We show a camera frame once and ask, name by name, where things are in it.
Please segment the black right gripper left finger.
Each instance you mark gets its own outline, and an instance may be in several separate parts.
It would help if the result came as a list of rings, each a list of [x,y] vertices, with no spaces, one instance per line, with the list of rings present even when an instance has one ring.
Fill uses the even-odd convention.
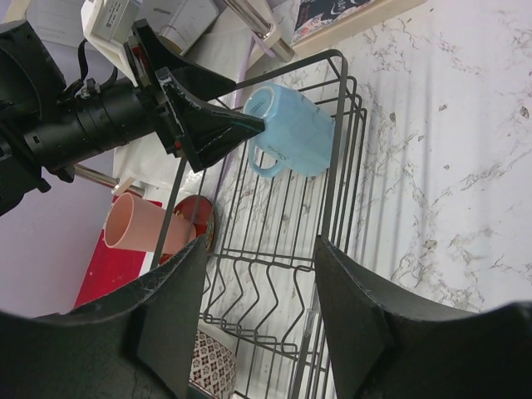
[[[187,397],[206,264],[199,237],[69,313],[2,313],[1,396]]]

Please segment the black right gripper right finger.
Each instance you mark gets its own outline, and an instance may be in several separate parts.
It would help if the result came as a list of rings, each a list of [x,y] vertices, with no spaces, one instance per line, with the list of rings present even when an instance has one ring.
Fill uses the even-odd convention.
[[[451,308],[382,278],[323,237],[314,263],[338,397],[530,397],[530,303]]]

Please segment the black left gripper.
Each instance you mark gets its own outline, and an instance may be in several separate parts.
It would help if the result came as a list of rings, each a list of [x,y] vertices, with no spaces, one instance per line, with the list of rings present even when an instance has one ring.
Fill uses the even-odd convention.
[[[233,91],[236,82],[183,57],[145,19],[131,27],[124,48],[153,130],[166,153],[185,157],[193,171],[215,165],[265,130],[257,117],[211,104]]]

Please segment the light blue mug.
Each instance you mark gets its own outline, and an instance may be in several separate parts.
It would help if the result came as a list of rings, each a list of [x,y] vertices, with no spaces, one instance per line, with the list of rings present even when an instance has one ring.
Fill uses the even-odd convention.
[[[314,177],[329,168],[335,120],[301,92],[264,83],[251,93],[243,112],[265,125],[248,140],[248,163],[259,176],[273,178],[289,169]]]

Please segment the red floral plate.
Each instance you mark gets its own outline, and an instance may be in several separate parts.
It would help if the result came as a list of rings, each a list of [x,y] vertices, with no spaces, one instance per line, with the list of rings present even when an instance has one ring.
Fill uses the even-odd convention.
[[[205,247],[209,252],[215,242],[216,218],[214,206],[203,195],[189,195],[173,209],[173,214],[192,223],[196,236],[205,236]]]

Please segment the pink tumbler cup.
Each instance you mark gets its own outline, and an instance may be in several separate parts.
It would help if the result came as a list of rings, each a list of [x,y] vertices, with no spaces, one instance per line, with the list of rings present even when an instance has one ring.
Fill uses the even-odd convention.
[[[166,210],[141,197],[124,193],[111,206],[104,227],[104,241],[112,249],[154,252]],[[162,254],[176,254],[196,238],[195,226],[172,214]]]

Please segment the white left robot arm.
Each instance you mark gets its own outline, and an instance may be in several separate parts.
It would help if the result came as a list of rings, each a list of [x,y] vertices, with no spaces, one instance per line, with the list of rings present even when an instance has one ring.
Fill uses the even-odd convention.
[[[214,104],[236,83],[170,50],[146,20],[125,46],[132,78],[97,85],[87,75],[66,83],[26,20],[1,26],[1,211],[30,191],[47,192],[48,172],[65,182],[75,164],[156,134],[165,151],[205,170],[264,131],[264,122]]]

